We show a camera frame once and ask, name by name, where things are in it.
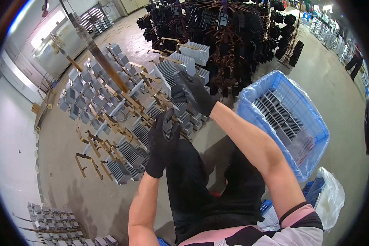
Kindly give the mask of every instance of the white plastic bag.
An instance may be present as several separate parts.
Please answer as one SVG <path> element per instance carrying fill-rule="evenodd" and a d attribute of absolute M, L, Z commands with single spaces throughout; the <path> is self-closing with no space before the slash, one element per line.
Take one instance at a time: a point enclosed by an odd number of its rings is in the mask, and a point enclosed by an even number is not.
<path fill-rule="evenodd" d="M 323 177 L 325 186 L 315 206 L 315 212 L 323 223 L 323 229 L 329 232 L 338 221 L 346 195 L 339 181 L 324 167 L 317 170 L 316 177 Z"/>

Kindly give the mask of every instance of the label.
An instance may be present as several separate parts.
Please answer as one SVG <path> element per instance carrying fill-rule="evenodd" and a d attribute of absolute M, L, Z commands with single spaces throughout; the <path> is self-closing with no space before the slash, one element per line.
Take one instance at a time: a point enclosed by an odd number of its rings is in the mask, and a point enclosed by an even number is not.
<path fill-rule="evenodd" d="M 304 129 L 298 132 L 297 137 L 287 146 L 297 166 L 300 166 L 314 147 L 313 137 Z"/>

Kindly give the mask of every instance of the forearm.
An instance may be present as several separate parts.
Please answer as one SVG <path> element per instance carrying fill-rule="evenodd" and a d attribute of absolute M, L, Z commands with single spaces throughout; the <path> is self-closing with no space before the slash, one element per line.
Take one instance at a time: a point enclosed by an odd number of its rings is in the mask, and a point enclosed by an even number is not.
<path fill-rule="evenodd" d="M 131 226 L 144 226 L 153 230 L 156 217 L 159 179 L 144 173 L 129 210 L 129 230 Z"/>
<path fill-rule="evenodd" d="M 216 103 L 211 118 L 261 174 L 268 174 L 285 159 L 278 145 L 268 134 L 242 119 L 222 103 Z"/>
<path fill-rule="evenodd" d="M 305 201 L 305 197 L 283 153 L 260 128 L 217 102 L 211 118 L 261 173 L 272 197 L 278 218 Z"/>

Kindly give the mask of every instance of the window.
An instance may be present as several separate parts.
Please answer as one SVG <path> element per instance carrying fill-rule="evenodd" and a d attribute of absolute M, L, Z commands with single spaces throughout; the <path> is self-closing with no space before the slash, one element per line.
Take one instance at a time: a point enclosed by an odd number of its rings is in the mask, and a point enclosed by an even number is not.
<path fill-rule="evenodd" d="M 55 13 L 55 15 L 52 16 L 42 27 L 40 27 L 40 30 L 30 42 L 34 49 L 37 49 L 42 43 L 42 39 L 46 38 L 52 32 L 52 30 L 56 27 L 56 22 L 61 22 L 64 17 L 65 16 L 63 12 L 60 10 Z"/>

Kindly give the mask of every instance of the hanging wire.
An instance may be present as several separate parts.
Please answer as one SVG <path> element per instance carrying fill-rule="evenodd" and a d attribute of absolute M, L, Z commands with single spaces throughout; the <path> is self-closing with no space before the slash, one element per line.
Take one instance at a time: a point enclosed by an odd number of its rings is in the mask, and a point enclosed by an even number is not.
<path fill-rule="evenodd" d="M 104 12 L 106 14 L 109 14 L 111 12 L 111 7 L 113 6 L 113 2 L 112 0 L 109 0 L 109 3 L 107 5 L 101 6 L 104 9 Z"/>

